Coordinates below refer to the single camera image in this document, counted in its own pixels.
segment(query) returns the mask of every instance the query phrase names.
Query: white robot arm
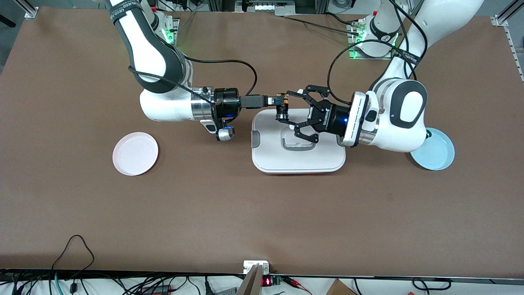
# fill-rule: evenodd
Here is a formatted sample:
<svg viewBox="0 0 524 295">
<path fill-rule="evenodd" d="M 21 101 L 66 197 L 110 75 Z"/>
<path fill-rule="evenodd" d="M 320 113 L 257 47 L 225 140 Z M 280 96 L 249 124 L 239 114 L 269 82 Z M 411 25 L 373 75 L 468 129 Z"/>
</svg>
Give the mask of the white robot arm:
<svg viewBox="0 0 524 295">
<path fill-rule="evenodd" d="M 170 44 L 170 16 L 153 12 L 146 0 L 105 0 L 129 53 L 129 70 L 144 88 L 144 114 L 162 122 L 200 121 L 219 141 L 233 137 L 227 126 L 241 108 L 283 104 L 282 97 L 239 96 L 236 88 L 193 87 L 191 59 Z"/>
<path fill-rule="evenodd" d="M 467 24 L 482 2 L 483 0 L 425 0 L 414 21 L 424 31 L 427 41 L 419 29 L 412 25 L 407 38 L 400 46 L 407 60 L 412 60 L 412 68 L 416 67 L 424 56 L 427 47 Z M 381 9 L 386 9 L 386 14 L 378 11 L 375 16 L 380 17 L 382 24 L 390 24 L 388 26 L 390 33 L 396 32 L 400 25 L 395 9 L 391 9 L 392 7 L 394 7 L 393 3 L 387 5 L 382 1 Z M 396 25 L 391 25 L 393 20 L 396 21 Z M 373 23 L 373 20 L 368 20 L 366 23 Z M 409 42 L 409 50 L 406 50 L 406 39 Z M 362 43 L 364 44 L 375 44 L 375 42 Z M 379 46 L 364 46 L 363 50 L 364 48 L 374 52 L 381 50 Z M 311 142 L 318 141 L 318 135 L 305 136 L 300 132 L 301 127 L 310 125 L 317 132 L 337 134 L 341 137 L 342 144 L 348 147 L 361 143 L 395 152 L 412 152 L 426 139 L 424 111 L 428 93 L 420 82 L 409 80 L 410 75 L 411 68 L 406 60 L 394 56 L 385 72 L 372 84 L 369 91 L 353 94 L 351 106 L 330 103 L 328 95 L 332 93 L 325 87 L 309 85 L 303 93 L 288 91 L 288 95 L 300 97 L 310 104 L 308 121 L 286 122 L 282 119 L 283 115 L 280 114 L 282 111 L 279 111 L 279 108 L 277 108 L 277 120 L 294 124 L 295 135 Z M 319 92 L 324 100 L 316 102 L 308 94 L 311 91 Z"/>
<path fill-rule="evenodd" d="M 398 5 L 404 11 L 408 10 L 406 0 L 398 0 Z M 380 7 L 376 15 L 368 15 L 365 20 L 366 30 L 363 32 L 362 40 L 381 40 L 392 44 L 397 36 L 400 23 L 394 5 L 389 0 L 380 0 Z M 405 16 L 399 13 L 399 17 L 404 21 Z M 361 43 L 358 47 L 367 55 L 381 57 L 386 55 L 391 48 L 385 44 L 377 42 Z"/>
</svg>

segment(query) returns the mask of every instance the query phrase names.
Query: cable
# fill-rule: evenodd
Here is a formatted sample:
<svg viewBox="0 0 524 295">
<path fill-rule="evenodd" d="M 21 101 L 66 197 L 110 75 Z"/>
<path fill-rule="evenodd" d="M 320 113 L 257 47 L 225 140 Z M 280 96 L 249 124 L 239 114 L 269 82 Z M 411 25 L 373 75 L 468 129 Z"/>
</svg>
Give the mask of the cable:
<svg viewBox="0 0 524 295">
<path fill-rule="evenodd" d="M 61 288 L 60 285 L 58 284 L 58 272 L 55 272 L 55 273 L 54 273 L 54 284 L 57 285 L 58 293 L 59 293 L 60 295 L 64 295 L 64 292 L 62 292 L 62 288 Z"/>
<path fill-rule="evenodd" d="M 52 277 L 52 274 L 53 274 L 53 270 L 51 269 L 49 271 L 49 280 L 47 281 L 48 284 L 49 284 L 49 295 L 52 295 L 53 294 L 53 290 L 51 289 L 51 277 Z"/>
<path fill-rule="evenodd" d="M 208 281 L 207 276 L 205 276 L 204 286 L 205 286 L 205 295 L 213 295 L 213 290 L 211 290 L 211 286 L 209 286 L 209 281 Z"/>
<path fill-rule="evenodd" d="M 166 2 L 164 2 L 164 1 L 162 1 L 162 0 L 158 0 L 158 2 L 160 2 L 160 3 L 164 4 L 164 5 L 165 5 L 165 6 L 167 7 L 167 8 L 169 8 L 170 10 L 172 10 L 172 11 L 176 12 L 176 10 L 174 10 L 174 9 L 173 9 L 173 7 L 171 7 L 171 6 L 167 5 L 167 3 L 166 3 Z M 189 11 L 193 12 L 193 10 L 192 10 L 191 8 L 189 8 L 189 7 L 187 7 L 187 6 L 186 6 L 186 8 L 187 8 L 187 9 L 189 9 Z"/>
<path fill-rule="evenodd" d="M 186 277 L 186 278 L 188 279 L 188 282 L 189 282 L 190 284 L 192 284 L 193 286 L 195 286 L 196 290 L 198 291 L 198 295 L 201 295 L 201 294 L 200 294 L 200 289 L 199 289 L 195 284 L 193 284 L 193 282 L 189 279 L 189 277 Z"/>
<path fill-rule="evenodd" d="M 11 292 L 11 295 L 16 295 L 17 293 L 17 287 L 18 286 L 18 277 L 15 278 L 15 276 L 13 275 L 13 290 Z"/>
<path fill-rule="evenodd" d="M 397 49 L 395 46 L 391 45 L 390 43 L 387 43 L 387 42 L 384 42 L 382 40 L 363 40 L 363 41 L 359 41 L 359 42 L 355 42 L 351 45 L 349 45 L 348 47 L 344 48 L 342 51 L 340 51 L 340 53 L 335 57 L 335 59 L 333 59 L 333 62 L 331 62 L 331 65 L 329 67 L 329 70 L 327 71 L 327 87 L 329 88 L 330 90 L 330 94 L 331 96 L 333 96 L 333 98 L 341 103 L 344 103 L 344 104 L 348 104 L 349 106 L 351 105 L 350 102 L 348 101 L 345 101 L 345 100 L 342 100 L 340 98 L 338 98 L 334 93 L 333 93 L 333 90 L 331 89 L 331 86 L 330 86 L 330 80 L 331 80 L 331 70 L 333 69 L 333 66 L 335 65 L 335 62 L 339 59 L 339 57 L 341 55 L 344 54 L 344 52 L 350 50 L 351 48 L 357 46 L 358 44 L 362 44 L 362 43 L 366 43 L 366 42 L 377 42 L 377 43 L 382 43 L 382 44 L 386 44 L 387 46 L 391 47 L 392 49 Z M 402 53 L 402 51 L 397 51 L 401 56 L 402 58 L 404 59 L 404 61 L 407 61 L 408 62 L 408 66 L 409 68 L 411 69 L 411 72 L 413 73 L 413 79 L 416 80 L 417 79 L 417 75 L 415 74 L 415 71 L 413 69 L 413 65 L 411 65 L 411 63 L 409 62 L 409 60 L 407 59 L 406 55 L 404 53 Z"/>
<path fill-rule="evenodd" d="M 421 282 L 424 285 L 424 287 L 420 288 L 419 286 L 417 286 L 415 282 Z M 411 284 L 413 285 L 413 287 L 420 291 L 426 291 L 428 295 L 430 295 L 429 291 L 445 291 L 451 288 L 451 280 L 447 280 L 447 283 L 448 285 L 444 288 L 428 288 L 428 285 L 421 278 L 413 278 L 413 280 L 411 280 Z"/>
<path fill-rule="evenodd" d="M 246 65 L 248 66 L 251 71 L 253 71 L 253 75 L 255 76 L 255 80 L 253 81 L 253 85 L 251 86 L 251 88 L 248 90 L 248 92 L 246 93 L 246 95 L 250 95 L 251 94 L 251 91 L 253 91 L 253 89 L 255 88 L 255 86 L 257 85 L 257 80 L 258 80 L 258 75 L 257 75 L 257 71 L 255 70 L 255 68 L 248 64 L 247 62 L 243 61 L 243 60 L 238 60 L 238 59 L 223 59 L 223 60 L 201 60 L 201 59 L 195 59 L 195 58 L 191 58 L 191 57 L 188 57 L 186 56 L 185 57 L 186 59 L 190 60 L 190 61 L 194 61 L 194 62 L 199 62 L 201 64 L 223 64 L 223 63 L 226 63 L 226 62 L 236 62 L 238 64 L 243 64 L 243 65 Z"/>
<path fill-rule="evenodd" d="M 353 35 L 353 36 L 358 36 L 357 32 L 350 32 L 350 31 L 346 31 L 346 30 L 340 30 L 340 29 L 335 29 L 335 28 L 331 28 L 331 27 L 326 27 L 326 26 L 323 26 L 323 25 L 319 25 L 319 24 L 308 22 L 306 20 L 301 20 L 301 19 L 287 17 L 287 16 L 283 16 L 283 18 L 294 20 L 296 22 L 301 22 L 301 23 L 308 24 L 308 25 L 312 25 L 312 26 L 315 26 L 315 27 L 323 28 L 323 29 L 326 29 L 326 30 L 332 30 L 332 31 L 337 31 L 337 32 L 344 33 L 344 34 L 350 34 L 350 35 Z"/>
<path fill-rule="evenodd" d="M 38 281 L 40 279 L 42 279 L 42 277 L 44 276 L 44 274 L 42 273 L 42 275 L 36 279 L 36 281 L 34 283 L 31 283 L 31 285 L 29 286 L 29 290 L 27 291 L 27 294 L 26 295 L 31 295 L 31 290 L 33 289 L 33 287 L 38 283 Z"/>
<path fill-rule="evenodd" d="M 136 293 L 138 292 L 138 290 L 140 290 L 141 287 L 142 287 L 143 285 L 145 285 L 145 284 L 148 283 L 148 282 L 147 282 L 148 280 L 151 280 L 151 278 L 150 278 L 150 277 L 146 277 L 146 278 L 143 280 L 142 283 L 138 283 L 138 284 L 136 284 L 136 285 L 130 287 L 130 288 L 129 288 L 129 293 L 131 293 L 131 294 L 136 294 Z"/>
<path fill-rule="evenodd" d="M 395 0 L 389 0 L 389 1 L 391 2 L 391 4 L 393 4 L 393 6 L 396 9 L 398 9 L 402 14 L 404 14 L 404 16 L 407 19 L 409 19 L 409 21 L 417 28 L 417 30 L 419 30 L 420 34 L 422 35 L 422 38 L 424 39 L 424 51 L 420 55 L 420 58 L 422 59 L 424 57 L 426 51 L 428 51 L 428 38 L 425 35 L 424 30 L 422 30 L 422 28 L 419 26 L 419 24 L 417 24 L 417 22 L 415 22 L 415 20 L 407 12 L 405 12 L 404 9 L 402 9 L 402 7 L 400 7 L 400 5 L 398 5 L 395 2 Z"/>
<path fill-rule="evenodd" d="M 358 288 L 357 279 L 353 278 L 353 281 L 355 282 L 355 289 L 357 289 L 358 295 L 362 295 L 362 293 L 360 292 L 360 289 Z"/>
<path fill-rule="evenodd" d="M 89 254 L 91 255 L 91 262 L 89 262 L 89 264 L 82 268 L 80 271 L 83 271 L 83 270 L 86 270 L 89 266 L 93 265 L 93 263 L 95 262 L 95 254 L 93 254 L 93 251 L 91 251 L 91 249 L 88 247 L 87 243 L 85 242 L 84 240 L 84 237 L 82 237 L 81 235 L 72 235 L 67 244 L 65 245 L 65 248 L 64 250 L 62 251 L 62 253 L 60 253 L 60 256 L 58 256 L 58 258 L 53 262 L 53 265 L 51 266 L 51 271 L 54 270 L 54 266 L 57 264 L 58 260 L 60 260 L 60 258 L 62 258 L 62 256 L 64 255 L 64 253 L 66 252 L 67 248 L 69 247 L 69 243 L 71 243 L 71 240 L 74 238 L 74 237 L 79 237 L 81 240 L 82 240 L 82 243 L 84 243 L 84 247 L 85 249 L 89 252 Z"/>
<path fill-rule="evenodd" d="M 338 15 L 336 15 L 334 13 L 331 13 L 331 12 L 325 12 L 324 14 L 331 15 L 332 17 L 334 17 L 336 20 L 338 20 L 340 23 L 342 23 L 344 25 L 349 25 L 350 26 L 353 22 L 357 22 L 358 21 L 358 19 L 345 21 L 345 20 L 342 20 L 341 18 L 339 18 Z"/>
<path fill-rule="evenodd" d="M 124 291 L 129 292 L 129 291 L 126 289 L 124 283 L 122 283 L 122 281 L 121 281 L 120 278 L 118 277 L 118 275 L 116 275 L 116 279 L 114 279 L 113 277 L 111 277 L 111 276 L 109 276 L 109 275 L 107 275 L 107 274 L 105 274 L 105 273 L 103 273 L 103 272 L 95 272 L 95 273 L 91 273 L 91 275 L 93 275 L 93 274 L 103 275 L 103 276 L 109 278 L 110 280 L 112 280 L 113 282 L 115 282 L 117 285 L 119 285 L 122 289 L 124 289 Z"/>
<path fill-rule="evenodd" d="M 302 285 L 300 287 L 298 287 L 300 290 L 304 290 L 306 291 L 307 293 L 309 293 L 309 295 L 313 295 L 308 289 L 306 289 L 305 287 L 302 287 Z"/>
<path fill-rule="evenodd" d="M 184 281 L 184 282 L 183 282 L 183 283 L 182 283 L 178 288 L 175 288 L 174 290 L 175 290 L 175 291 L 179 290 L 179 289 L 182 288 L 182 286 L 184 286 L 185 283 L 187 283 L 187 282 L 188 282 L 188 278 L 186 277 L 186 278 L 185 278 L 185 281 Z"/>
<path fill-rule="evenodd" d="M 408 42 L 408 34 L 406 33 L 406 27 L 404 26 L 404 22 L 402 21 L 402 18 L 400 17 L 400 14 L 398 14 L 398 9 L 395 7 L 395 14 L 397 15 L 398 22 L 400 23 L 400 27 L 402 28 L 402 34 L 404 34 L 404 40 L 406 40 L 406 51 L 409 52 L 409 42 Z M 404 60 L 404 76 L 406 79 L 409 79 L 408 73 L 406 72 L 406 61 Z"/>
<path fill-rule="evenodd" d="M 180 84 L 180 83 L 177 83 L 177 82 L 175 82 L 175 81 L 171 81 L 171 80 L 166 79 L 166 78 L 164 78 L 164 77 L 162 77 L 162 76 L 159 76 L 159 75 L 155 75 L 155 74 L 151 74 L 151 73 L 146 73 L 146 72 L 137 71 L 137 70 L 133 69 L 131 66 L 127 67 L 127 69 L 128 69 L 130 72 L 135 73 L 135 74 L 137 74 L 137 75 L 147 76 L 147 77 L 152 77 L 152 78 L 157 78 L 157 79 L 162 80 L 162 81 L 164 81 L 164 82 L 171 83 L 171 84 L 173 84 L 173 85 L 175 85 L 175 86 L 178 86 L 178 87 L 182 88 L 183 90 L 185 90 L 185 91 L 187 91 L 187 92 L 193 94 L 194 96 L 200 98 L 201 100 L 203 100 L 203 101 L 209 103 L 210 105 L 212 105 L 212 106 L 215 105 L 214 102 L 212 102 L 212 101 L 210 101 L 209 99 L 207 99 L 207 98 L 201 96 L 200 94 L 194 92 L 193 90 L 187 88 L 186 86 L 184 86 L 184 85 L 182 85 L 182 84 Z"/>
<path fill-rule="evenodd" d="M 89 292 L 88 290 L 85 288 L 85 285 L 84 285 L 84 279 L 80 278 L 80 283 L 82 284 L 82 288 L 84 289 L 84 292 L 86 295 L 89 295 Z"/>
</svg>

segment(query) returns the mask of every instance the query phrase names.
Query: black strap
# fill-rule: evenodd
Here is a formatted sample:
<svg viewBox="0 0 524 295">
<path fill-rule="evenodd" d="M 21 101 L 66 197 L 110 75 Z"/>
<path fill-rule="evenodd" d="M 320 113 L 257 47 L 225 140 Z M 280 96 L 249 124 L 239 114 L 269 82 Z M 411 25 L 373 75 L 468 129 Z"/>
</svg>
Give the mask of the black strap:
<svg viewBox="0 0 524 295">
<path fill-rule="evenodd" d="M 369 28 L 371 29 L 371 33 L 373 33 L 373 35 L 375 35 L 377 39 L 384 41 L 384 42 L 389 42 L 397 34 L 397 31 L 386 33 L 386 32 L 379 30 L 377 26 L 375 25 L 375 18 L 371 19 L 371 22 L 369 23 Z"/>
<path fill-rule="evenodd" d="M 405 56 L 406 59 L 407 59 L 410 63 L 412 63 L 412 64 L 414 65 L 414 67 L 416 67 L 416 66 L 420 63 L 420 61 L 422 60 L 420 57 L 418 57 L 418 56 L 416 56 L 416 55 L 414 55 L 414 54 L 412 54 L 412 53 L 409 53 L 409 52 L 407 52 L 407 51 L 405 51 L 405 50 L 402 50 L 402 49 L 400 49 L 400 48 L 396 48 L 395 50 L 396 50 L 396 51 L 395 51 L 395 54 L 394 54 L 393 56 L 398 56 L 398 57 L 400 57 L 401 59 L 404 59 L 404 56 Z"/>
<path fill-rule="evenodd" d="M 118 5 L 111 7 L 109 9 L 109 17 L 111 18 L 111 21 L 113 24 L 120 19 L 121 17 L 126 16 L 126 11 L 138 8 L 140 10 L 142 9 L 142 5 L 140 5 L 140 2 L 138 0 L 126 0 L 123 2 L 120 2 Z"/>
</svg>

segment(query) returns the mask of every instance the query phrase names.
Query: light blue plate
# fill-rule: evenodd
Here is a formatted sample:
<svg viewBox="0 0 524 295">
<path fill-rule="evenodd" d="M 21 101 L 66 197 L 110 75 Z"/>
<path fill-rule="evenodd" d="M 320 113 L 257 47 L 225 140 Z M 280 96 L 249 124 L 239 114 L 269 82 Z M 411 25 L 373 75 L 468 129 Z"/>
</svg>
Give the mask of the light blue plate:
<svg viewBox="0 0 524 295">
<path fill-rule="evenodd" d="M 428 137 L 411 157 L 420 166 L 429 170 L 443 170 L 448 168 L 455 159 L 455 147 L 451 139 L 444 132 L 435 128 L 426 128 Z"/>
</svg>

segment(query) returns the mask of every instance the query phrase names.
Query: red digital display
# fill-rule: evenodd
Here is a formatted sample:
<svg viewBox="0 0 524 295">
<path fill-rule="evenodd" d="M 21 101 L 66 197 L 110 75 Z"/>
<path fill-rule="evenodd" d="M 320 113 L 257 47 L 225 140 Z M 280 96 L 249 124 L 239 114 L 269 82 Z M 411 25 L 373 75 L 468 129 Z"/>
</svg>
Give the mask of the red digital display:
<svg viewBox="0 0 524 295">
<path fill-rule="evenodd" d="M 262 282 L 261 282 L 261 286 L 262 287 L 273 286 L 273 281 L 272 281 L 271 277 L 263 278 Z"/>
</svg>

